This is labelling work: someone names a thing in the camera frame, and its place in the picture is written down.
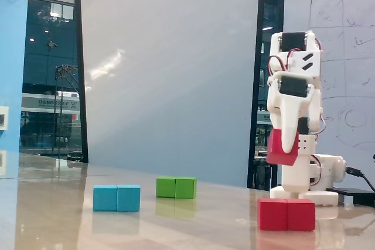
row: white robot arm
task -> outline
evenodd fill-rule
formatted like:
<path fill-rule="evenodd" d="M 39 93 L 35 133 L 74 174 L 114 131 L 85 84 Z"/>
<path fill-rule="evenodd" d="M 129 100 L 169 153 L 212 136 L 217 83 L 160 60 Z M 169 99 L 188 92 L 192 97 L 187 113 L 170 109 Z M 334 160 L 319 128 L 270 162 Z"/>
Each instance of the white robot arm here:
<path fill-rule="evenodd" d="M 319 130 L 321 52 L 311 31 L 275 33 L 271 38 L 267 109 L 274 129 L 281 130 L 285 153 L 292 150 L 300 117 L 308 113 L 310 131 Z"/>
<path fill-rule="evenodd" d="M 321 57 L 321 45 L 312 31 L 272 36 L 267 109 L 273 129 L 267 162 L 282 165 L 282 187 L 273 188 L 271 197 L 299 194 L 319 205 L 337 205 L 337 193 L 325 189 L 342 181 L 345 161 L 315 154 L 315 134 L 320 120 L 324 123 Z"/>

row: white wall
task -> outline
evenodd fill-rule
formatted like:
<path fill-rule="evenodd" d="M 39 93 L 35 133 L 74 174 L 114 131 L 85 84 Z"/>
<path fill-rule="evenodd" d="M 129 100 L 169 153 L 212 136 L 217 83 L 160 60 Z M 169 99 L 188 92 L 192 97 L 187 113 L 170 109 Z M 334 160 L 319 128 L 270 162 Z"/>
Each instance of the white wall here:
<path fill-rule="evenodd" d="M 246 186 L 258 0 L 81 0 L 88 157 Z"/>

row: whiteboard drawing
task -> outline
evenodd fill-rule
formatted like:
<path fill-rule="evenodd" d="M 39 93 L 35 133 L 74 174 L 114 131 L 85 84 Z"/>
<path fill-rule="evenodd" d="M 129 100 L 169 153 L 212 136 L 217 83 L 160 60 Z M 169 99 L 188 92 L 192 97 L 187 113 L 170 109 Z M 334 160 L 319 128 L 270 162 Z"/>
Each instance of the whiteboard drawing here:
<path fill-rule="evenodd" d="M 374 7 L 375 0 L 311 0 L 309 16 L 324 52 L 327 131 L 345 146 L 368 152 L 375 148 Z"/>

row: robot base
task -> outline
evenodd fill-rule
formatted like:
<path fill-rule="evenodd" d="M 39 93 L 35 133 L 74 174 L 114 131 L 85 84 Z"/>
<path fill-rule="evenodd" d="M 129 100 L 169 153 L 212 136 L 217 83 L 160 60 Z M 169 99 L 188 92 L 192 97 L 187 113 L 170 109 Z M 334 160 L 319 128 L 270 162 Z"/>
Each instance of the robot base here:
<path fill-rule="evenodd" d="M 307 191 L 306 193 L 290 193 L 283 187 L 274 187 L 270 190 L 271 198 L 300 198 L 310 199 L 316 206 L 337 206 L 339 194 L 332 191 Z"/>

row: wall outlet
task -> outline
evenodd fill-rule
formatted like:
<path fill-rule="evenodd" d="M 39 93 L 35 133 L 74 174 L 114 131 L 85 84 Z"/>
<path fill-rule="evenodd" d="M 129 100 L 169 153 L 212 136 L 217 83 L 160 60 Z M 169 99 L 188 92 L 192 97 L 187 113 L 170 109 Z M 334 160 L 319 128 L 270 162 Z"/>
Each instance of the wall outlet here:
<path fill-rule="evenodd" d="M 8 130 L 9 107 L 0 107 L 0 130 Z"/>

